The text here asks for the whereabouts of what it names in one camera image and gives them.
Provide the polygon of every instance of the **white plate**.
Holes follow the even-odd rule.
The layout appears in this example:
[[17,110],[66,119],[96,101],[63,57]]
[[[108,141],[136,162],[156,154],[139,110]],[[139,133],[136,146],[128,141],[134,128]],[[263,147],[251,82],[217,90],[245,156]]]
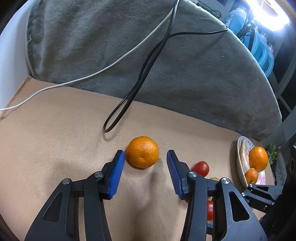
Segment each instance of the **white plate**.
[[[239,157],[239,149],[240,149],[240,146],[241,146],[241,143],[242,143],[243,139],[246,139],[246,141],[247,141],[247,149],[248,149],[248,151],[250,151],[255,146],[248,138],[246,138],[244,136],[241,136],[237,140],[237,173],[238,173],[239,180],[241,181],[242,185],[244,186],[244,188],[247,188],[248,183],[247,183],[247,180],[246,180],[246,178],[244,176],[244,171],[242,169],[242,162],[241,162],[240,157]],[[262,172],[258,173],[258,180],[256,182],[256,185],[265,185],[265,184],[266,184],[266,182],[265,182],[265,170],[263,170]]]

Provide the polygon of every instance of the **fleece blanket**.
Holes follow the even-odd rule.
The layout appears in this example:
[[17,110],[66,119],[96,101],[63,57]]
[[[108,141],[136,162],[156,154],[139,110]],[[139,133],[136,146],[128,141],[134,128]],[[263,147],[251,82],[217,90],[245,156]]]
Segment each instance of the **fleece blanket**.
[[[63,83],[103,69],[141,42],[173,5],[174,0],[36,0],[26,33],[32,76]],[[168,23],[120,63],[71,86],[123,98]],[[172,33],[224,28],[204,9],[181,0]],[[268,80],[231,31],[169,39],[135,100],[257,140],[281,122]]]

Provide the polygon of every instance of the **orange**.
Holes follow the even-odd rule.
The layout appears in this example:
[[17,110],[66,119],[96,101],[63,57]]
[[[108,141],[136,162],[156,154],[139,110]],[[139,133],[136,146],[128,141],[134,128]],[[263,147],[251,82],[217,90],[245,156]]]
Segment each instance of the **orange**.
[[268,156],[263,147],[256,146],[250,150],[249,163],[257,172],[262,172],[267,167]]
[[150,137],[136,137],[126,148],[126,156],[133,166],[146,169],[157,162],[159,148]]
[[255,184],[258,180],[258,172],[255,170],[255,168],[250,168],[246,171],[244,174],[248,185]]

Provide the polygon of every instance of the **beige surface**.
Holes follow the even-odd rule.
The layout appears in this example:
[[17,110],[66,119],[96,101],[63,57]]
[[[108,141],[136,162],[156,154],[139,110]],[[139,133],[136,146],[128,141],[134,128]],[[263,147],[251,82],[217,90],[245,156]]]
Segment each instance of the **beige surface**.
[[[50,85],[28,78],[10,104]],[[118,103],[115,97],[61,87],[2,115],[0,213],[20,240],[62,179],[87,178],[140,135],[158,143],[160,159],[146,170],[125,164],[117,194],[105,201],[113,241],[180,240],[187,204],[173,189],[166,165],[169,149],[189,167],[206,161],[208,178],[229,177],[242,191],[236,173],[238,133],[133,102],[115,129],[103,134],[103,123]],[[272,184],[270,166],[266,180]],[[80,230],[84,241],[83,227]]]

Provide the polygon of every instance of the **red tomato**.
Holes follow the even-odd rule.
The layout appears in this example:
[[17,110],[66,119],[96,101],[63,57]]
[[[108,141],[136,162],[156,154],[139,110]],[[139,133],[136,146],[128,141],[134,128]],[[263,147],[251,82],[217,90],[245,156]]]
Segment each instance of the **red tomato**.
[[201,174],[202,176],[206,176],[209,173],[209,165],[205,161],[200,161],[194,165],[192,171]]
[[207,201],[207,220],[213,220],[214,218],[214,207],[213,207],[213,201],[208,200]]

